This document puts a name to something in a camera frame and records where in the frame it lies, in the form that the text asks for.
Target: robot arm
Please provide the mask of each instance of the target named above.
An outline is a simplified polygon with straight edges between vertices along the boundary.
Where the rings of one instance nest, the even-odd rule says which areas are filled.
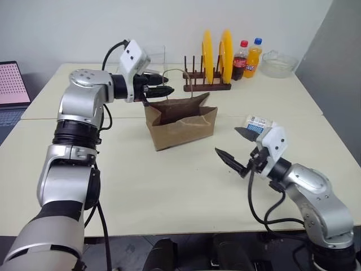
[[[94,165],[103,104],[114,99],[146,101],[174,91],[148,86],[159,83],[142,76],[150,59],[135,41],[129,42],[120,60],[122,75],[89,69],[70,74],[38,182],[42,208],[15,239],[1,271],[84,269],[83,212],[97,204],[100,194],[100,171]]]
[[[353,219],[348,208],[332,191],[331,183],[320,172],[291,164],[281,156],[287,148],[283,127],[266,128],[262,134],[235,128],[243,137],[255,141],[247,167],[233,156],[216,149],[221,159],[242,178],[253,168],[271,179],[270,186],[281,187],[296,203],[312,243],[313,262],[318,270],[359,270],[353,246]]]

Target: orange soda bottle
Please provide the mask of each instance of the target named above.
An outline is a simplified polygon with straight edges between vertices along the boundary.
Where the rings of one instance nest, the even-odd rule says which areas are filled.
[[[254,45],[249,48],[246,67],[243,74],[243,76],[246,78],[253,77],[256,72],[259,62],[259,56],[262,53],[261,43],[261,38],[255,38]]]

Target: table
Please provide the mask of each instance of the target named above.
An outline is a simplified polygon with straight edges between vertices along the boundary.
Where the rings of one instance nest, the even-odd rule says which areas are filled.
[[[114,119],[112,130],[102,133],[97,157],[100,202],[109,234],[264,230],[249,210],[247,180],[214,151],[218,147],[241,163],[248,161],[254,144],[233,129],[244,120],[245,116],[219,116],[213,136],[156,152],[145,119]],[[328,121],[323,116],[288,114],[275,120],[288,135],[284,157],[328,176],[335,194],[350,208],[355,225],[361,225],[361,169]],[[36,186],[54,130],[55,120],[21,120],[0,146],[0,235],[18,235],[38,213]],[[253,201],[261,217],[279,197],[267,180],[256,177]],[[300,218],[300,213],[287,199],[272,217]],[[284,223],[272,228],[300,226]],[[98,215],[85,234],[103,235]]]
[[[63,64],[38,94],[22,119],[56,119],[61,96],[69,85],[69,74],[75,69],[100,69],[100,64]],[[169,68],[181,68],[181,64],[150,65],[149,68],[164,71]],[[115,73],[116,65],[109,66],[108,71]],[[190,93],[183,91],[185,81],[180,72],[166,74],[168,85],[175,89],[170,98],[187,98]],[[322,115],[322,111],[295,75],[285,79],[269,78],[258,72],[255,78],[232,82],[229,91],[213,91],[205,106],[217,106],[218,116],[244,116],[254,114],[275,119],[279,115]],[[144,117],[141,103],[116,101],[109,104],[112,116]]]

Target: yellow plate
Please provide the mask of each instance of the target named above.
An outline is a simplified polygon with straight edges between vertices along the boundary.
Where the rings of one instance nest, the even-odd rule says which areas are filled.
[[[231,32],[226,29],[222,34],[222,39],[219,43],[219,71],[223,71],[223,82],[229,84],[232,77],[232,62],[233,62],[233,44]]]
[[[211,84],[213,81],[213,49],[209,30],[206,30],[203,35],[202,55],[205,77],[207,78],[208,83]]]

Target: blue bottle cap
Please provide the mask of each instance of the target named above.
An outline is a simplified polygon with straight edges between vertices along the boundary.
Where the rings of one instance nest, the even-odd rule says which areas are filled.
[[[254,44],[256,44],[256,45],[261,45],[261,43],[262,43],[262,39],[261,39],[261,38],[255,38],[255,39],[254,39]]]

